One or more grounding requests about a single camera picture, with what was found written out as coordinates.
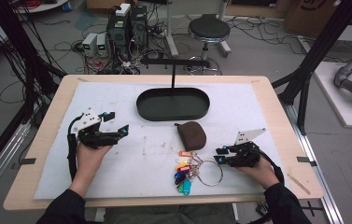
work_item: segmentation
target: stool seat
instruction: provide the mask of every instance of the stool seat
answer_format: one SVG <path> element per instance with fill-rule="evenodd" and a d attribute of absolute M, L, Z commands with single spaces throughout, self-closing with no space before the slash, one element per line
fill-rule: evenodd
<path fill-rule="evenodd" d="M 208 43 L 219 43 L 228 38 L 231 28 L 216 17 L 201 17 L 190 22 L 188 33 L 195 39 Z"/>

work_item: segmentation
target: black oval tray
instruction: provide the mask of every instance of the black oval tray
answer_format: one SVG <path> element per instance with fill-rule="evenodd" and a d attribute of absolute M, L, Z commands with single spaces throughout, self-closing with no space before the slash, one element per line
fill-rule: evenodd
<path fill-rule="evenodd" d="M 144 91 L 137 98 L 138 114 L 151 121 L 200 119 L 210 100 L 195 88 L 161 88 Z"/>

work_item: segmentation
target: colorful key tag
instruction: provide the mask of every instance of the colorful key tag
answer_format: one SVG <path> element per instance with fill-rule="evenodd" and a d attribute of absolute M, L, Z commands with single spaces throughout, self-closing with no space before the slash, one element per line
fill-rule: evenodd
<path fill-rule="evenodd" d="M 178 156 L 180 156 L 180 157 L 192 157 L 194 155 L 195 155 L 194 152 L 186 152 L 186 151 L 179 151 L 178 152 Z"/>
<path fill-rule="evenodd" d="M 178 169 L 176 169 L 176 170 L 177 170 L 178 172 L 182 172 L 182 171 L 188 171 L 188 170 L 190 170 L 190 169 L 192 169 L 192 167 L 189 166 L 189 165 L 186 165 L 186 166 L 180 167 L 180 168 L 178 168 Z"/>
<path fill-rule="evenodd" d="M 180 193 L 184 192 L 184 183 L 179 184 L 177 189 L 178 189 L 178 192 Z"/>
<path fill-rule="evenodd" d="M 187 178 L 187 175 L 182 175 L 181 177 L 177 178 L 175 181 L 176 185 L 179 185 L 182 181 L 184 181 Z"/>
<path fill-rule="evenodd" d="M 186 179 L 182 185 L 183 185 L 182 193 L 184 195 L 190 195 L 190 186 L 191 186 L 190 180 Z"/>
<path fill-rule="evenodd" d="M 179 165 L 177 165 L 176 168 L 178 169 L 178 168 L 184 167 L 184 166 L 186 166 L 186 165 L 189 165 L 189 164 L 188 164 L 188 161 L 183 161 L 183 162 L 181 162 Z"/>
<path fill-rule="evenodd" d="M 175 174 L 175 179 L 179 179 L 181 176 L 186 175 L 188 171 L 181 171 Z"/>

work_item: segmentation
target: person's arm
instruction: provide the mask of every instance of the person's arm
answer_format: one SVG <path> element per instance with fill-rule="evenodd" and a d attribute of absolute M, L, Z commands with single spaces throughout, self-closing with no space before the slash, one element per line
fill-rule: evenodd
<path fill-rule="evenodd" d="M 105 154 L 112 147 L 92 149 L 79 144 L 77 147 L 77 173 L 70 187 L 48 206 L 37 224 L 85 223 L 84 197 Z"/>
<path fill-rule="evenodd" d="M 263 186 L 269 214 L 274 224 L 311 223 L 304 214 L 297 197 L 279 183 L 271 164 L 266 159 L 260 158 L 253 168 L 237 167 L 237 169 Z"/>

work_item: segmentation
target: cardboard box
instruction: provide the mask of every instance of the cardboard box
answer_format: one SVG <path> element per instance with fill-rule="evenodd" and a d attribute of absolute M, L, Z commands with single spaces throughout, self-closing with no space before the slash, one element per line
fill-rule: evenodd
<path fill-rule="evenodd" d="M 284 19 L 284 29 L 294 35 L 317 37 L 335 9 L 333 1 L 292 1 Z"/>
<path fill-rule="evenodd" d="M 275 7 L 257 7 L 234 5 L 229 2 L 226 8 L 228 16 L 284 18 L 289 10 L 289 0 L 277 0 Z"/>
<path fill-rule="evenodd" d="M 92 9 L 110 9 L 115 6 L 120 6 L 122 3 L 129 3 L 133 6 L 135 3 L 137 3 L 137 0 L 86 0 L 87 7 Z"/>

